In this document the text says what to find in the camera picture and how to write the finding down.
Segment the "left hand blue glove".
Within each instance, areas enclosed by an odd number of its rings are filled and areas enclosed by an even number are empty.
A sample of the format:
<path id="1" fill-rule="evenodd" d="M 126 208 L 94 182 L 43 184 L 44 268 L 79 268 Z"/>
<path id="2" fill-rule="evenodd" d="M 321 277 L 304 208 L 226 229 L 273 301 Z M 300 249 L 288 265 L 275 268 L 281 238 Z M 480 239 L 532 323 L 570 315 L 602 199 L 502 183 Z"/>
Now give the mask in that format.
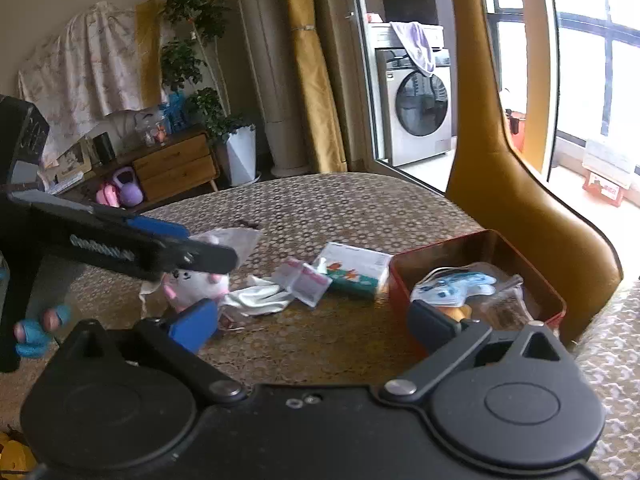
<path id="1" fill-rule="evenodd" d="M 42 260 L 30 285 L 1 263 L 2 370 L 16 370 L 21 358 L 46 353 L 54 334 L 72 318 L 67 293 L 75 278 L 76 266 L 53 256 Z"/>

